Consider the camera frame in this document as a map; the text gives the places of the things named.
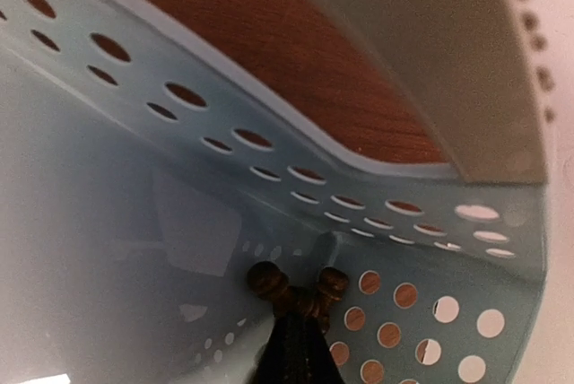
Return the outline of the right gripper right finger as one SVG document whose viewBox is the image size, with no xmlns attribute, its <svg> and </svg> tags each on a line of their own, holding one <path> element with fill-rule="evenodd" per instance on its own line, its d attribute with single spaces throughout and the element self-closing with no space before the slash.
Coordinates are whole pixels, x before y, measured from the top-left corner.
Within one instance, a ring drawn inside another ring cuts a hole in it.
<svg viewBox="0 0 574 384">
<path fill-rule="evenodd" d="M 309 369 L 309 383 L 344 384 L 321 327 L 315 318 L 305 318 L 304 344 Z"/>
</svg>

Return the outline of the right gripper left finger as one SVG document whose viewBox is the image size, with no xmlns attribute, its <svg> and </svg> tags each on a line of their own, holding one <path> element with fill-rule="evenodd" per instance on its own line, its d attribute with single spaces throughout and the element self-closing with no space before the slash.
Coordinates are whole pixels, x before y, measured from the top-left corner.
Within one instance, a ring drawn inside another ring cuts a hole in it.
<svg viewBox="0 0 574 384">
<path fill-rule="evenodd" d="M 273 330 L 257 363 L 254 383 L 295 383 L 293 369 L 296 318 L 285 315 L 275 320 Z"/>
</svg>

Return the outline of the light blue plastic basket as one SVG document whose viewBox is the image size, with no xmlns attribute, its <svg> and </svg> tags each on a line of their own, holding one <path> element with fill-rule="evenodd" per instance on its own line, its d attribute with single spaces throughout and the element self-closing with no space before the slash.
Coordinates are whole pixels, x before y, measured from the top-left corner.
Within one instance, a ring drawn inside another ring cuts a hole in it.
<svg viewBox="0 0 574 384">
<path fill-rule="evenodd" d="M 512 380 L 547 273 L 540 98 L 515 0 L 320 0 L 450 164 L 351 153 L 145 0 L 1 0 L 1 380 L 243 383 L 245 281 L 348 274 L 349 383 Z"/>
</svg>

